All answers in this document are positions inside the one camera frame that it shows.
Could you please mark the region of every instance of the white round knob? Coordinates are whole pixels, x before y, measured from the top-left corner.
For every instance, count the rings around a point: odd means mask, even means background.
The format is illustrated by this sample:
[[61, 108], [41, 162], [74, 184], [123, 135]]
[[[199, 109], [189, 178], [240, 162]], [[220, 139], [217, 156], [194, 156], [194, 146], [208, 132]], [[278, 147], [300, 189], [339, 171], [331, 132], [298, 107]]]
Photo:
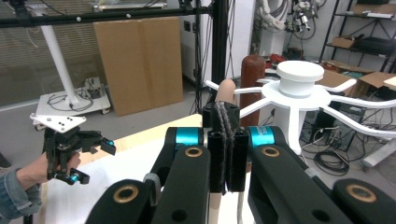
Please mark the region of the white round knob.
[[279, 91], [292, 98], [311, 95], [315, 81], [323, 78], [324, 69], [315, 63], [286, 61], [277, 66], [280, 76]]

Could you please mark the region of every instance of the denim sleeve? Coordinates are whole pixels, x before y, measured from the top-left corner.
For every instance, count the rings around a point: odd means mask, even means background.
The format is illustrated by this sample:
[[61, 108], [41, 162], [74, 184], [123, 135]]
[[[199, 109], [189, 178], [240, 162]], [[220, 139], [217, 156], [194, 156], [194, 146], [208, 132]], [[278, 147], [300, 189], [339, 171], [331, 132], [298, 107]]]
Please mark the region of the denim sleeve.
[[17, 170], [0, 176], [0, 224], [36, 213], [40, 205], [38, 186], [23, 190], [17, 179]]

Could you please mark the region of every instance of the brown cylinder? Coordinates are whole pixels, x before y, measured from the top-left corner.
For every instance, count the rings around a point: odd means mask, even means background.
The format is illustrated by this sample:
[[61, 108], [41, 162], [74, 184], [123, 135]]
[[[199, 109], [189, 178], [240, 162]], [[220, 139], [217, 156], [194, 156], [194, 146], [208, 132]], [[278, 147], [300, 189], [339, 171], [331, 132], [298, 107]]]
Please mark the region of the brown cylinder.
[[[242, 61], [241, 88], [261, 87], [257, 79], [265, 77], [265, 60], [257, 54], [248, 55]], [[260, 92], [245, 93], [240, 95], [239, 107], [241, 109], [251, 105], [262, 98]], [[260, 110], [257, 110], [240, 119], [242, 127], [257, 126], [259, 124]]]

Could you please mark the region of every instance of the human hand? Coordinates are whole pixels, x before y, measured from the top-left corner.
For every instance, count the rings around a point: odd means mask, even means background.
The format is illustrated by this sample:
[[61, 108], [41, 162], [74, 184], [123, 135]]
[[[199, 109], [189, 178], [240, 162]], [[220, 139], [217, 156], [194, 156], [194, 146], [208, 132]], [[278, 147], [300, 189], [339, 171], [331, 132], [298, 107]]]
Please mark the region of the human hand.
[[[79, 153], [73, 152], [72, 156], [67, 162], [67, 172], [69, 172], [71, 168], [77, 168], [79, 163]], [[35, 184], [47, 182], [47, 168], [47, 156], [46, 153], [43, 153], [35, 161], [17, 171], [17, 178], [21, 184], [21, 187], [23, 189], [29, 189]]]

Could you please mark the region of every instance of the brown cardboard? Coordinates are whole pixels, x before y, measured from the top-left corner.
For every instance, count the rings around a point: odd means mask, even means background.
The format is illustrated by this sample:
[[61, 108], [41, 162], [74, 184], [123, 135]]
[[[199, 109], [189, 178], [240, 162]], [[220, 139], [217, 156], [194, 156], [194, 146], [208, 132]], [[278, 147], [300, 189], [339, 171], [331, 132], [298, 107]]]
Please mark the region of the brown cardboard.
[[[323, 75], [323, 79], [317, 81], [316, 84], [328, 86], [328, 87], [336, 87], [353, 78], [343, 74], [336, 73], [334, 71], [329, 71], [327, 69], [325, 69], [324, 71], [325, 72]], [[368, 75], [359, 78], [357, 80], [357, 83], [353, 87], [345, 90], [344, 91], [345, 96], [353, 97], [353, 98], [364, 97], [367, 91], [369, 90], [370, 86], [374, 86], [376, 88], [386, 86], [384, 81], [389, 80], [390, 78], [393, 77], [396, 77], [396, 75], [389, 73], [381, 73], [381, 72], [370, 73]]]
[[355, 41], [349, 39], [350, 36], [336, 36], [332, 39], [332, 45], [339, 48], [349, 49]]
[[373, 73], [374, 70], [371, 69], [366, 69], [362, 67], [357, 67], [353, 66], [347, 63], [341, 63], [337, 62], [335, 60], [327, 60], [327, 61], [322, 61], [324, 65], [327, 66], [329, 70], [335, 70], [337, 73], [343, 73], [343, 72], [360, 72], [365, 74], [370, 74]]
[[384, 4], [384, 5], [356, 4], [355, 6], [352, 7], [352, 11], [355, 14], [362, 14], [363, 11], [392, 14], [392, 13], [396, 13], [396, 4]]
[[183, 100], [178, 18], [93, 25], [117, 116]]
[[384, 81], [390, 78], [396, 77], [395, 74], [373, 72], [367, 76], [361, 77], [360, 80], [367, 84], [370, 84], [377, 89], [384, 86]]
[[[353, 77], [347, 77], [343, 74], [336, 73], [334, 71], [329, 71], [327, 69], [324, 70], [323, 79], [317, 81], [315, 84], [327, 86], [327, 87], [336, 87], [344, 82], [352, 79]], [[354, 87], [348, 88], [344, 91], [344, 94], [348, 96]]]

